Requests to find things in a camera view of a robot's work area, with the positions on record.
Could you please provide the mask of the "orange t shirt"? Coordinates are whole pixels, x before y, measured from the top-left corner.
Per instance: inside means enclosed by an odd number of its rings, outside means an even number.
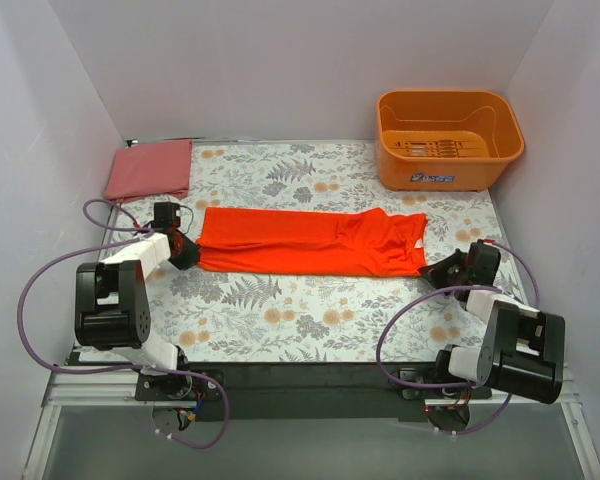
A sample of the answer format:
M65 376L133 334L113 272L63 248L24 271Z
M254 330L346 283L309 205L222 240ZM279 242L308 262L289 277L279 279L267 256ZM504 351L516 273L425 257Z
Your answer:
M417 277L426 265L422 213L389 215L210 207L201 268L281 275Z

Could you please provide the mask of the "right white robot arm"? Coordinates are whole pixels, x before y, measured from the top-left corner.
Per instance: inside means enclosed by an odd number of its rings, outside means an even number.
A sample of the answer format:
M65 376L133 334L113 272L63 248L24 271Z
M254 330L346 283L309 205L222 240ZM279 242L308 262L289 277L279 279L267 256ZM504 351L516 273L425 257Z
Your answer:
M552 404L562 391L565 320L491 289L504 249L491 239L480 239L467 252L457 249L419 269L434 289L452 294L486 324L480 346L449 344L439 351L433 387L451 398L471 383Z

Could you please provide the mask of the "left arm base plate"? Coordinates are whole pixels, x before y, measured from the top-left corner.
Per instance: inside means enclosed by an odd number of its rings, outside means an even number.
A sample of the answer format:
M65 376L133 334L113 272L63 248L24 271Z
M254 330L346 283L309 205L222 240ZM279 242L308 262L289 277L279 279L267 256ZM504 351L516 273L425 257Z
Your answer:
M217 386L198 377L164 373L138 376L134 399L137 401L219 401Z

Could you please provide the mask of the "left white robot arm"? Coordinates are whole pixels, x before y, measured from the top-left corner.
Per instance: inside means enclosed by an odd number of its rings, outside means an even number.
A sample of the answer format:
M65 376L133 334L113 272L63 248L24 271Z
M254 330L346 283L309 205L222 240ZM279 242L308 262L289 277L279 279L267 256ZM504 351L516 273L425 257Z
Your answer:
M162 201L141 229L142 238L97 263L76 271L75 324L77 342L98 351L112 351L135 366L160 369L158 387L173 400L185 398L193 386L182 366L182 349L152 328L145 281L165 262L183 271L200 260L200 248L181 230L181 206Z

